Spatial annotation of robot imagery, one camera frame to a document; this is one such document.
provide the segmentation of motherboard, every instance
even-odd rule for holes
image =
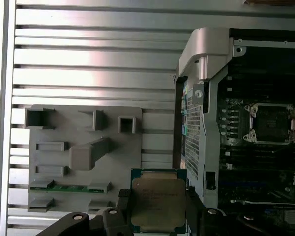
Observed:
[[[234,217],[257,215],[295,236],[295,50],[247,47],[227,67],[216,94],[218,208]],[[193,104],[190,94],[186,82],[181,159],[195,183],[205,179],[198,146],[209,107]],[[204,100],[210,96],[204,92]]]

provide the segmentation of metal mesh panel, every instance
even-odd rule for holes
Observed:
[[[201,106],[192,103],[192,97],[187,99],[187,133],[186,133],[186,166],[187,170],[198,180],[199,172],[199,130]]]

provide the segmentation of metal screw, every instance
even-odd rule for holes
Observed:
[[[216,214],[216,210],[210,209],[208,210],[208,213],[211,215],[215,215]]]
[[[83,217],[81,215],[75,215],[73,217],[74,220],[81,220]]]
[[[254,218],[251,217],[251,216],[244,216],[244,219],[246,219],[246,220],[254,220]]]

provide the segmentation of green pcb strip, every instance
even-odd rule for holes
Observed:
[[[53,192],[78,192],[78,193],[104,193],[103,189],[88,189],[87,186],[82,185],[61,185],[54,184],[47,188],[30,188],[34,191],[53,191]]]

